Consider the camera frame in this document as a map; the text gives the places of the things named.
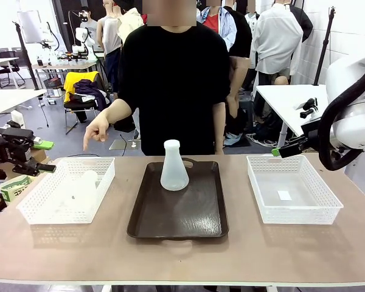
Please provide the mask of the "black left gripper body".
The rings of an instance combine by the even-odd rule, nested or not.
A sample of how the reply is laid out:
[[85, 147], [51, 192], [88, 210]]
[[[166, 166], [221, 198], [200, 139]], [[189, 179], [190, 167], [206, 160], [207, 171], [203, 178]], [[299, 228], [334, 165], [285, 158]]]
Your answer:
[[0, 128], [0, 163], [23, 165], [32, 157], [33, 131], [22, 128]]

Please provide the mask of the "person's right hand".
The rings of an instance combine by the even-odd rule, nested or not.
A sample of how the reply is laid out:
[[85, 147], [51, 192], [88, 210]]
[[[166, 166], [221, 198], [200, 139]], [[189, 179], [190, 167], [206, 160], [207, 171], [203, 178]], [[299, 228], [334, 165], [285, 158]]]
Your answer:
[[107, 130], [110, 124], [103, 113], [100, 113], [87, 127], [83, 137], [83, 150], [87, 150], [91, 139], [97, 142], [107, 140]]

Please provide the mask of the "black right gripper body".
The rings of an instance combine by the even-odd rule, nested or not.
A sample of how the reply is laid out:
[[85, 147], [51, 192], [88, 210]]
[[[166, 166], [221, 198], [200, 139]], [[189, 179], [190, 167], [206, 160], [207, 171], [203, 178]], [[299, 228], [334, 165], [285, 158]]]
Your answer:
[[320, 119], [316, 119], [301, 126], [304, 137], [300, 145], [301, 150], [306, 150], [309, 148], [319, 150], [320, 140], [318, 130], [320, 122]]

